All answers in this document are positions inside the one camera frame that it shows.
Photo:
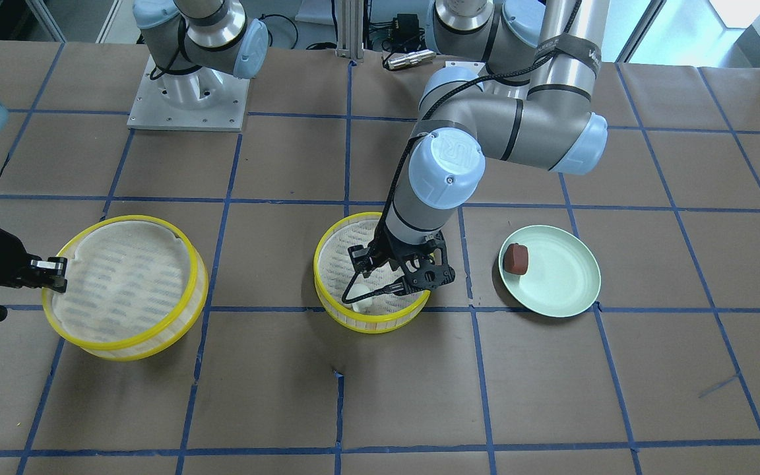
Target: metal pole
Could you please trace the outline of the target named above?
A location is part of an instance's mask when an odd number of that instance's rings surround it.
[[[55,19],[51,17],[49,8],[42,2],[42,0],[25,0],[25,4],[28,5],[28,8],[34,13],[34,17],[40,22],[40,26],[51,35],[52,39],[56,42],[66,42],[66,37],[63,35],[63,31],[61,31],[61,27],[58,26]]]
[[[643,38],[647,35],[647,31],[651,28],[652,22],[658,17],[658,14],[661,12],[661,9],[664,8],[664,4],[666,3],[667,0],[650,0],[647,9],[643,15],[641,15],[641,19],[639,19],[639,23],[635,25],[635,30],[633,30],[633,33],[629,36],[627,43],[623,45],[621,54],[617,55],[617,59],[615,60],[616,63],[629,63],[629,60],[633,58],[635,51],[639,49],[639,45],[641,45]]]
[[[365,0],[338,0],[338,40],[336,54],[362,63],[365,51],[362,49],[362,15]]]

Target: black strap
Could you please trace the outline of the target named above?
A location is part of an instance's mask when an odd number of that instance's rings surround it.
[[[536,60],[553,51],[555,54],[567,54],[567,56],[585,64],[594,71],[594,77],[600,72],[600,62],[602,61],[600,48],[594,42],[563,33],[541,43],[536,49]]]
[[[491,30],[488,32],[488,41],[486,42],[486,51],[483,52],[482,63],[488,63],[488,60],[491,59],[494,39],[497,37],[497,28],[500,26],[500,16],[497,14],[500,11],[503,11],[503,5],[496,5],[494,13],[491,14]]]
[[[509,133],[509,143],[506,144],[506,150],[500,157],[502,162],[509,160],[512,150],[515,149],[515,142],[518,140],[518,131],[521,129],[521,116],[524,113],[524,100],[516,99],[515,121],[512,123],[512,133]]]

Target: metal mounting plate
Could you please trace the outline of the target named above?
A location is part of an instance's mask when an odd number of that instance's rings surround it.
[[[241,132],[249,79],[237,79],[214,71],[226,88],[220,91],[221,101],[214,102],[209,108],[181,109],[165,100],[157,84],[148,78],[152,69],[154,60],[149,57],[131,106],[131,114],[127,118],[127,126],[131,129]]]

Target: black cable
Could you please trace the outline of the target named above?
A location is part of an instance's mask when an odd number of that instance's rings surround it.
[[[567,23],[565,24],[565,29],[562,30],[562,33],[568,33],[570,31],[571,26],[573,26],[573,21],[577,17],[577,12],[579,12],[579,5],[582,4],[583,0],[576,0],[576,3],[573,3],[573,11],[571,12],[571,16],[567,18]]]
[[[565,25],[565,32],[571,29],[571,26],[573,25],[574,19],[576,19],[577,12],[579,11],[579,6],[582,3],[582,0],[576,0],[576,3],[573,5],[573,12],[571,13],[571,16],[567,19],[567,24]],[[511,78],[515,76],[521,76],[521,75],[527,75],[528,73],[533,72],[536,69],[539,69],[539,67],[546,64],[549,60],[551,60],[553,57],[557,56],[557,52],[551,51],[544,56],[538,58],[534,61],[534,63],[531,64],[529,67],[525,67],[524,69],[519,69],[518,71],[512,71],[509,73],[499,73],[498,75],[486,75],[482,76],[480,78],[471,79],[470,81],[462,84],[459,87],[456,87],[449,93],[444,94],[439,100],[435,102],[434,105],[424,114],[424,117],[420,118],[420,120],[429,120],[430,117],[435,113],[435,111],[440,108],[440,106],[446,102],[448,99],[450,99],[453,96],[456,96],[456,94],[461,93],[463,90],[466,90],[470,88],[471,86],[475,84],[480,84],[485,81],[494,80],[494,79],[506,79]],[[400,178],[401,172],[404,170],[404,165],[406,163],[406,159],[410,154],[410,151],[412,150],[412,147],[416,141],[420,139],[419,135],[416,135],[409,139],[409,141],[406,142],[406,147],[404,148],[404,153],[401,154],[400,160],[398,162],[398,168],[395,169],[395,175],[392,177],[392,183],[389,186],[389,194],[386,196],[386,203],[383,205],[383,214],[380,216],[380,221],[377,223],[377,228],[374,229],[374,240],[371,241],[371,246],[369,249],[369,253],[374,253],[377,246],[377,237],[380,235],[380,233],[383,231],[383,226],[386,224],[386,216],[389,214],[389,209],[392,207],[392,201],[395,198],[395,190],[398,187],[398,180]]]
[[[404,170],[406,157],[410,155],[410,151],[418,139],[420,139],[420,136],[416,135],[416,137],[412,137],[409,139],[409,141],[406,142],[404,153],[401,154],[400,160],[398,161],[398,168],[395,168],[395,175],[392,177],[392,184],[389,186],[389,193],[386,195],[386,203],[383,204],[383,213],[380,215],[380,221],[377,223],[377,228],[374,229],[375,237],[377,237],[380,232],[383,231],[383,226],[386,224],[386,215],[389,213],[389,209],[392,207],[392,200],[395,198],[395,190],[398,189],[398,180],[400,178],[400,173]]]
[[[313,43],[311,45],[307,45],[308,50],[329,50],[329,49],[335,49],[336,43],[331,42],[319,42],[319,43]]]
[[[573,3],[573,11],[571,12],[571,16],[568,17],[567,19],[567,24],[565,24],[564,33],[567,33],[567,31],[570,31],[571,26],[573,26],[573,21],[577,17],[577,12],[579,12],[579,6],[582,4],[582,2],[583,0],[576,0],[576,2]],[[494,79],[506,79],[506,78],[512,78],[515,76],[528,75],[534,70],[539,69],[539,67],[543,66],[553,57],[557,56],[557,54],[558,53],[556,51],[551,51],[550,53],[547,53],[544,56],[538,58],[536,62],[534,62],[529,67],[525,67],[525,69],[519,69],[518,71],[512,71],[509,73],[499,73],[498,75],[486,75],[486,76],[482,76],[476,79],[471,79],[467,83],[462,84],[460,87],[456,87],[456,89],[440,97],[440,99],[437,100],[434,103],[434,105],[432,105],[432,107],[426,112],[426,114],[424,114],[424,117],[422,118],[422,120],[428,120],[429,118],[431,118],[432,115],[435,113],[435,111],[438,108],[440,108],[440,106],[444,104],[448,99],[450,99],[453,96],[456,96],[456,94],[461,93],[463,90],[466,90],[475,84],[480,84],[482,82],[490,81]]]
[[[290,24],[292,24],[292,28],[295,29],[295,42],[292,43],[292,47],[289,48],[289,49],[290,50],[294,50],[295,46],[298,45],[298,25],[295,24],[294,21],[292,21],[292,18],[289,18],[287,16],[281,15],[280,13],[271,13],[270,15],[266,15],[266,13],[263,13],[262,15],[260,15],[260,21],[263,21],[266,18],[272,18],[272,17],[286,19],[286,21],[288,21]],[[274,39],[272,39],[271,32],[269,31],[269,46],[272,45],[272,41],[273,40]]]
[[[422,39],[423,35],[424,35],[423,33],[419,33],[418,35],[411,37],[409,40],[405,40],[405,42],[398,43],[398,45],[395,46],[392,52],[389,52],[389,56],[384,57],[382,62],[380,62],[380,64],[383,66],[384,69],[389,69],[389,58],[392,57],[392,54],[395,54],[396,52],[399,52],[401,49],[406,48],[406,45],[409,45],[412,42],[412,40]]]
[[[338,23],[336,22],[336,0],[330,0],[330,15],[332,15],[332,32],[336,36],[338,43]]]
[[[177,61],[178,55],[181,54],[181,48],[183,46],[183,39],[187,35],[187,31],[189,31],[189,25],[187,24],[187,19],[181,15],[181,22],[177,24],[178,29],[178,45],[177,50],[175,50],[175,53],[172,55],[172,59],[169,60],[169,64],[166,65],[166,67],[158,67],[157,63],[154,64],[154,69],[151,70],[150,73],[148,73],[148,78],[157,81],[157,79],[160,79],[163,77],[163,75],[166,74],[166,72],[172,71],[172,65],[175,64],[175,61]],[[154,73],[157,72],[157,69],[160,69],[159,75],[154,75]]]

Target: floor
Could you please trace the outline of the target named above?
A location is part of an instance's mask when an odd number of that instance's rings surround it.
[[[39,292],[0,289],[0,473],[760,474],[760,70],[607,63],[600,165],[490,160],[445,227],[456,282],[364,336],[323,312],[310,256],[379,210],[439,63],[272,50],[238,135],[128,130],[147,56],[0,42],[0,228],[46,256],[151,214],[211,269],[193,330],[126,364],[61,340]],[[495,276],[531,224],[597,256],[582,315],[528,312]]]

